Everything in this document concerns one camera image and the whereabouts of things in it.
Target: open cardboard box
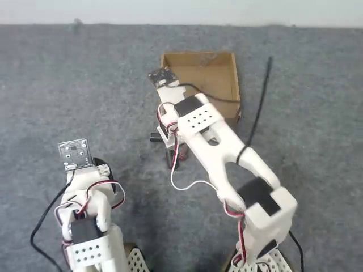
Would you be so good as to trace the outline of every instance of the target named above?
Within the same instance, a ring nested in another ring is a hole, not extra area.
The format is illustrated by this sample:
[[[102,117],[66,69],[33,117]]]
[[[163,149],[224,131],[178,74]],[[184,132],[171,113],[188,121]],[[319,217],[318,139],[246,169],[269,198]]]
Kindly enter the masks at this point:
[[[161,66],[168,66],[179,78],[180,83],[192,83],[203,92],[220,99],[208,98],[221,112],[226,122],[235,128],[240,119],[242,107],[237,77],[236,61],[230,52],[172,52],[161,58]],[[187,87],[186,96],[195,95]]]

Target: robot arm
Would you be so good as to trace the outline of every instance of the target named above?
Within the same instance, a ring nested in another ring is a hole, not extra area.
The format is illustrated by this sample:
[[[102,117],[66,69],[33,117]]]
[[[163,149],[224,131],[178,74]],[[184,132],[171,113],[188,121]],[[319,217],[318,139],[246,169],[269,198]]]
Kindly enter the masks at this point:
[[[129,271],[123,235],[111,223],[112,185],[117,182],[109,181],[108,165],[93,165],[86,139],[58,146],[71,184],[54,214],[70,268],[76,272]]]
[[[170,74],[168,68],[149,74],[166,111],[159,117],[161,124],[157,129],[167,147],[175,143],[174,137],[179,143],[185,142],[207,171],[218,198],[244,213],[245,262],[254,263],[285,239],[297,201],[281,187],[277,176],[250,147],[240,156],[238,165],[256,178],[236,191],[228,182],[225,164],[236,162],[244,143],[205,95],[198,93],[184,98],[185,87],[176,87],[179,82]],[[178,127],[177,134],[165,130],[165,126],[173,123]],[[210,145],[211,139],[218,144]],[[237,250],[241,251],[240,243],[237,243]]]

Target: black plastic part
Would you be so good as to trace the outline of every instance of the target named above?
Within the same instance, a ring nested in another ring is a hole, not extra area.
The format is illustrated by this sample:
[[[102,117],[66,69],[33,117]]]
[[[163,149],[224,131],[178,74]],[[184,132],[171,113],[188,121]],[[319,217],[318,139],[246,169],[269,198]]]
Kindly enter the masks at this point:
[[[72,240],[74,244],[91,241],[103,236],[98,229],[96,217],[86,217],[70,223],[72,230]]]
[[[179,117],[182,117],[201,106],[203,106],[203,103],[199,101],[198,98],[196,98],[195,96],[189,96],[184,100],[180,101],[179,103],[176,103],[174,105],[174,108],[178,113]]]
[[[174,156],[174,150],[167,150],[166,151],[166,164],[168,165],[169,169],[172,168],[172,158]],[[176,164],[175,169],[179,167],[179,158],[176,157]]]
[[[108,168],[109,168],[109,176],[108,176],[108,178],[109,178],[109,180],[114,180],[114,179],[113,179],[113,174],[112,174],[111,167],[110,167],[110,166],[109,166],[109,164],[108,164],[108,163],[106,163],[103,159],[93,157],[93,164],[94,164],[95,166],[100,166],[100,165],[102,165],[102,164],[107,164],[107,165],[108,165]],[[113,183],[113,184],[111,184],[111,186],[112,186],[113,193],[115,193],[115,194],[116,194],[116,184],[114,184],[114,183]]]
[[[161,136],[158,132],[151,132],[150,141],[151,142],[163,142],[163,138],[161,138]]]
[[[247,208],[258,203],[271,216],[281,210],[281,207],[270,195],[272,191],[273,189],[263,178],[256,177],[243,185],[237,192],[243,198]]]
[[[169,139],[169,134],[166,132],[166,127],[164,127],[162,124],[160,124],[161,131],[164,133],[165,137]]]
[[[275,247],[277,247],[277,242],[276,240],[272,240],[270,243],[268,243],[262,250],[261,252],[257,255],[257,259],[261,258],[263,255],[266,255],[267,253],[269,253],[272,249],[274,249]]]

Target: wire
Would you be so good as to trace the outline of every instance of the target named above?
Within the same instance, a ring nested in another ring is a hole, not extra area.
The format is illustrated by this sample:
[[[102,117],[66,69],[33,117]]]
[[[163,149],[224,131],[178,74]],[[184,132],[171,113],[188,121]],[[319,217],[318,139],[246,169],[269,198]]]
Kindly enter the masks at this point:
[[[31,235],[30,235],[30,244],[31,246],[35,249],[35,251],[37,251],[38,253],[40,253],[41,255],[43,255],[43,257],[45,257],[49,262],[51,262],[58,270],[58,272],[62,272],[63,270],[61,269],[61,267],[59,266],[59,264],[48,254],[46,254],[42,249],[40,249],[35,243],[34,243],[34,237],[36,235],[36,233],[38,232],[38,230],[40,229],[45,217],[47,216],[49,210],[52,208],[52,206],[54,205],[54,203],[56,203],[56,201],[58,200],[58,198],[65,192],[65,190],[71,185],[73,178],[74,178],[74,173],[75,170],[73,170],[72,176],[69,180],[69,182],[66,183],[66,185],[58,192],[58,194],[56,195],[56,197],[51,201],[51,203],[48,205],[48,207],[45,209],[45,211],[43,212],[43,214],[41,215],[37,225],[35,226],[35,228],[33,229]]]
[[[256,131],[256,127],[257,124],[259,122],[259,118],[260,118],[260,114],[261,114],[261,110],[262,110],[262,105],[263,105],[263,101],[265,99],[265,95],[266,95],[266,90],[267,90],[267,84],[269,81],[269,77],[270,77],[270,72],[271,72],[271,68],[272,68],[272,61],[273,58],[272,57],[268,57],[268,61],[267,61],[267,65],[266,65],[266,73],[265,73],[265,78],[263,80],[263,86],[262,86],[262,93],[261,93],[261,98],[260,98],[260,104],[259,107],[257,109],[257,114],[255,117],[255,122],[254,125],[252,126],[251,132],[250,132],[250,136],[248,138],[247,143],[244,145],[244,147],[241,149],[241,151],[239,152],[237,158],[236,158],[236,163],[239,164],[239,159],[242,156],[242,154],[245,152],[245,150],[247,149],[247,147],[249,147],[252,143],[252,139],[255,135],[255,131]]]
[[[58,224],[59,224],[59,226],[61,226],[62,227],[62,225],[63,225],[63,222],[62,222],[62,220],[61,220],[61,218],[60,218],[60,216],[59,216],[59,209],[64,209],[64,208],[68,208],[68,207],[70,207],[71,205],[73,205],[73,204],[76,204],[76,205],[78,205],[79,206],[79,208],[82,208],[82,204],[80,204],[79,202],[77,202],[77,201],[67,201],[67,202],[64,202],[64,203],[62,203],[62,204],[60,204],[59,206],[57,206],[55,209],[54,209],[54,215],[55,215],[55,217],[56,217],[56,219],[57,219],[57,222],[58,222]]]
[[[173,105],[174,106],[174,103],[172,102],[163,102],[161,103],[159,106],[158,106],[158,109],[157,109],[157,118],[158,118],[158,121],[160,123],[161,126],[163,126],[164,128],[166,128],[166,126],[163,124],[163,122],[161,121],[161,112],[160,112],[160,109],[161,109],[161,106],[165,105],[165,104],[170,104],[170,105]]]
[[[225,200],[223,201],[223,209],[224,209],[225,213],[232,218],[241,218],[244,216],[244,213],[242,213],[242,212],[236,212],[236,211],[229,210],[229,208],[227,206],[227,202]]]
[[[111,207],[112,209],[115,209],[115,208],[117,208],[117,207],[121,206],[121,205],[125,202],[125,200],[126,200],[126,193],[125,193],[124,188],[121,186],[121,184],[120,184],[118,181],[115,181],[115,180],[102,180],[102,181],[97,181],[97,182],[95,182],[95,183],[91,184],[91,185],[87,188],[87,190],[86,190],[86,197],[87,197],[87,200],[86,200],[85,204],[83,204],[83,206],[81,207],[81,209],[77,212],[77,215],[81,215],[83,212],[85,212],[85,211],[86,211],[87,206],[88,206],[88,203],[89,203],[89,201],[90,201],[90,199],[91,199],[91,196],[89,195],[90,190],[91,190],[93,187],[96,187],[96,186],[98,186],[98,185],[104,185],[104,184],[116,184],[116,185],[118,185],[118,186],[120,187],[121,191],[122,191],[122,192],[123,192],[123,194],[124,194],[124,197],[122,198],[122,200],[121,200],[120,202],[118,202],[117,204],[113,205],[113,206]]]
[[[194,88],[197,92],[200,92],[202,94],[204,94],[205,96],[207,97],[210,97],[214,100],[218,100],[218,101],[221,101],[221,102],[227,102],[227,103],[240,103],[239,100],[235,100],[235,99],[224,99],[224,98],[219,98],[219,97],[216,97],[214,95],[211,95],[205,91],[202,91],[201,89],[199,89],[197,86],[195,86],[194,84],[192,83],[181,83],[177,86],[168,86],[169,88],[175,88],[175,87],[185,87],[185,86],[189,86],[189,87],[192,87]]]
[[[216,192],[217,192],[217,188],[205,181],[205,180],[197,180],[197,181],[194,181],[193,183],[189,184],[188,186],[184,187],[184,188],[180,188],[180,187],[177,187],[175,184],[174,184],[174,181],[172,180],[172,177],[174,175],[174,170],[175,170],[175,165],[176,165],[176,160],[177,160],[177,157],[178,157],[178,150],[179,150],[179,141],[178,141],[178,135],[177,135],[177,130],[178,129],[175,129],[174,130],[174,136],[175,136],[175,143],[174,143],[174,154],[173,154],[173,159],[172,159],[172,168],[171,168],[171,173],[170,173],[170,182],[171,182],[171,185],[178,191],[186,191],[188,189],[190,189],[191,187],[193,187],[194,185],[198,184],[198,183],[204,183],[204,184],[207,184],[209,185],[210,187],[212,187]]]
[[[244,244],[244,237],[243,237],[243,227],[242,227],[242,219],[243,217],[241,217],[241,219],[238,221],[238,236],[239,236],[239,242],[240,242],[240,246],[242,249],[242,254],[237,254],[236,256],[234,256],[231,260],[231,265],[233,266],[237,266],[237,264],[239,262],[241,262],[241,260],[243,260],[243,264],[241,267],[243,267],[246,264],[246,246]]]
[[[298,242],[298,240],[295,238],[295,236],[293,235],[292,231],[289,231],[289,235],[290,237],[294,240],[296,246],[299,249],[300,252],[300,263],[301,263],[301,272],[304,272],[304,252],[302,250],[302,247],[300,246],[300,243]]]

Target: red and white wire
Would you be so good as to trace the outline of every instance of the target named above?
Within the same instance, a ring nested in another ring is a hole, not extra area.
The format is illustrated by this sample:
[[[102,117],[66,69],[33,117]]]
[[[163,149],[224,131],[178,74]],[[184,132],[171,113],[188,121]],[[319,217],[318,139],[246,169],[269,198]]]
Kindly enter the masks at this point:
[[[211,184],[211,183],[209,183],[209,182],[207,182],[205,180],[197,180],[197,181],[194,181],[193,183],[189,184],[188,186],[186,186],[184,188],[177,187],[174,184],[174,181],[173,181],[172,177],[174,175],[174,170],[175,170],[175,165],[176,165],[176,159],[177,159],[178,150],[179,150],[178,134],[177,134],[176,131],[174,132],[174,136],[175,136],[174,155],[173,155],[173,159],[172,159],[172,168],[171,168],[171,173],[170,173],[170,182],[171,182],[171,185],[176,190],[178,190],[178,191],[186,191],[186,190],[190,189],[191,187],[193,187],[194,185],[196,185],[198,183],[204,183],[204,184],[207,184],[210,187],[212,187],[215,191],[217,191],[217,188],[213,184]]]
[[[223,209],[226,213],[226,215],[228,215],[229,217],[232,217],[232,218],[241,218],[244,216],[244,213],[242,212],[237,212],[237,211],[231,211],[229,210],[228,206],[227,206],[227,202],[224,200],[223,201]]]
[[[79,210],[82,208],[82,204],[80,204],[79,202],[77,202],[77,201],[67,201],[67,202],[64,202],[64,203],[62,203],[62,204],[60,204],[60,205],[58,205],[55,209],[54,209],[54,215],[55,215],[55,217],[56,217],[56,219],[57,219],[57,222],[58,222],[58,224],[59,224],[59,226],[61,226],[62,227],[62,225],[63,225],[63,222],[62,222],[62,220],[61,220],[61,218],[60,218],[60,216],[59,216],[59,209],[65,209],[65,206],[68,206],[68,205],[74,205],[74,204],[76,204],[76,205],[78,205],[78,207],[79,207]]]
[[[242,254],[239,253],[235,255],[231,260],[231,265],[238,266],[238,263],[243,260],[243,263],[240,266],[241,268],[246,264],[246,258],[247,258],[246,245],[244,244],[244,237],[243,237],[242,218],[240,219],[240,221],[238,221],[238,236],[239,236],[239,242],[241,245]]]
[[[124,188],[121,186],[121,184],[119,182],[117,182],[115,180],[102,180],[102,181],[97,181],[97,182],[91,184],[87,188],[87,190],[86,190],[87,200],[86,200],[85,204],[83,204],[82,208],[77,212],[77,215],[80,215],[81,213],[83,213],[87,209],[87,205],[88,205],[88,203],[89,203],[89,201],[91,199],[91,196],[89,195],[89,191],[93,187],[96,187],[96,186],[99,186],[99,185],[105,185],[105,184],[116,184],[116,185],[118,185],[120,187],[121,191],[123,192],[123,195],[124,195],[123,199],[120,202],[118,202],[117,204],[115,204],[115,205],[113,205],[111,207],[112,209],[115,209],[115,208],[121,206],[125,202],[125,200],[126,200],[126,193],[125,193]]]

